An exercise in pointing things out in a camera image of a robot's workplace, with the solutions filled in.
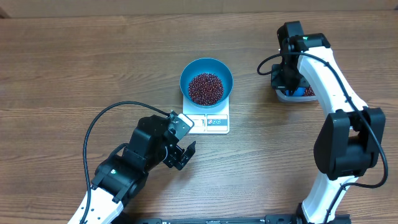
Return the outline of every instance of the kitchen scale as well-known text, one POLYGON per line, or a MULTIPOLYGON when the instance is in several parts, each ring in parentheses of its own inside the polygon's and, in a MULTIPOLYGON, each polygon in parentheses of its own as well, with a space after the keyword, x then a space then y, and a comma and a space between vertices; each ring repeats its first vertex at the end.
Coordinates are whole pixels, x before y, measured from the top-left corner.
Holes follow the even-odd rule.
POLYGON ((213 108, 200 108, 183 97, 182 113, 194 122, 190 134, 229 133, 229 97, 213 108))

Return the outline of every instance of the bowl of beans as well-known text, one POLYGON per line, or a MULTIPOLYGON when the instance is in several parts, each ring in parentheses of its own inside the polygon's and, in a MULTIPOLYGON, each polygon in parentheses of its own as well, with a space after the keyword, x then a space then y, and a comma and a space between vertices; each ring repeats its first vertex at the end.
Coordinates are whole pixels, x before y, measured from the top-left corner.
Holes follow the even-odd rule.
POLYGON ((213 108, 227 99, 233 83, 228 67, 213 58, 200 58, 189 63, 180 78, 184 97, 201 108, 213 108))

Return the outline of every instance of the scale control panel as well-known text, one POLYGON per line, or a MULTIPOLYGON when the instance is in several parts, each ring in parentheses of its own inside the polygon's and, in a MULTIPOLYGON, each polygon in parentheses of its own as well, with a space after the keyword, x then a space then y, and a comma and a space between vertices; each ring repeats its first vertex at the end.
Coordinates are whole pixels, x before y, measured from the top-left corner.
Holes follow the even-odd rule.
POLYGON ((194 125, 190 134, 226 134, 229 132, 227 114, 186 114, 194 125))

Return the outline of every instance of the blue bowl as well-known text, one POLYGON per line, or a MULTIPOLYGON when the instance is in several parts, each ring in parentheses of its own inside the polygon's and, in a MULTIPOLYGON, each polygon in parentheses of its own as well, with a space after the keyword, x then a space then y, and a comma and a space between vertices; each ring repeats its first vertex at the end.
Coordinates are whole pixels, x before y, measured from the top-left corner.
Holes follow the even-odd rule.
POLYGON ((185 67, 180 78, 180 88, 184 97, 186 97, 195 106, 201 108, 213 108, 218 106, 225 99, 227 99, 229 94, 231 94, 233 85, 234 79, 232 77, 231 71, 223 62, 213 58, 199 58, 189 63, 189 65, 185 67), (221 80, 224 87, 223 97, 217 101, 216 104, 210 106, 203 106, 194 103, 188 94, 189 83, 193 80, 193 78, 205 72, 216 75, 221 80))

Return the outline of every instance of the wooden tabletop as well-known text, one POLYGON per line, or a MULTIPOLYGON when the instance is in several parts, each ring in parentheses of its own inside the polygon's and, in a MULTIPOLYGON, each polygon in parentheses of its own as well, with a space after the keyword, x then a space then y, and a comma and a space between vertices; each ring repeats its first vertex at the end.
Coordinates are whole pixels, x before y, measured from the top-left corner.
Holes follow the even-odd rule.
MULTIPOLYGON (((380 189, 352 187, 338 208, 354 223, 398 215, 398 12, 298 12, 0 20, 0 223, 66 223, 86 192, 81 148, 106 106, 134 100, 182 112, 179 78, 213 57, 233 73, 231 131, 189 135, 197 153, 182 171, 159 164, 124 209, 137 217, 261 217, 293 213, 318 169, 313 145, 324 122, 317 102, 279 103, 261 60, 278 52, 276 30, 300 20, 322 32, 357 94, 381 107, 390 176, 380 189)), ((264 66, 270 69, 275 59, 264 66)), ((91 177, 139 118, 109 111, 88 142, 91 177)), ((381 161, 358 182, 376 183, 381 161)))

